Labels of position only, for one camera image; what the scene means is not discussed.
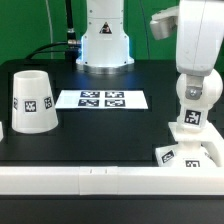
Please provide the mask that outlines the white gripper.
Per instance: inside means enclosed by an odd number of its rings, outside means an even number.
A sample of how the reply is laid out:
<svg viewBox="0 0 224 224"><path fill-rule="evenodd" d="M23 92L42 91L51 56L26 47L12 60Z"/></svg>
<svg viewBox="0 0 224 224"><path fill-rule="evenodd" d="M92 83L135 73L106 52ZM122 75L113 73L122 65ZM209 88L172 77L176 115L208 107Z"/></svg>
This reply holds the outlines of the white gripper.
<svg viewBox="0 0 224 224"><path fill-rule="evenodd" d="M180 0L176 64L186 76L185 97L198 100L224 40L224 0Z"/></svg>

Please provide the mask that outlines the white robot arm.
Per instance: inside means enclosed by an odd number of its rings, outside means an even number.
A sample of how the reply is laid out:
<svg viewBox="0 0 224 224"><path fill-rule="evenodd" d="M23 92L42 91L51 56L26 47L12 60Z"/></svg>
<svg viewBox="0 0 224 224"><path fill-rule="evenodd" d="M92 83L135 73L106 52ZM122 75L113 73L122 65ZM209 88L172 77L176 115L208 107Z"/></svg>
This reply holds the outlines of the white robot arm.
<svg viewBox="0 0 224 224"><path fill-rule="evenodd" d="M86 0L87 30L81 39L81 70L113 74L134 63L123 29L124 0ZM224 41L224 0L180 0L152 16L155 39L177 34L176 67L187 75L185 97L197 100Z"/></svg>

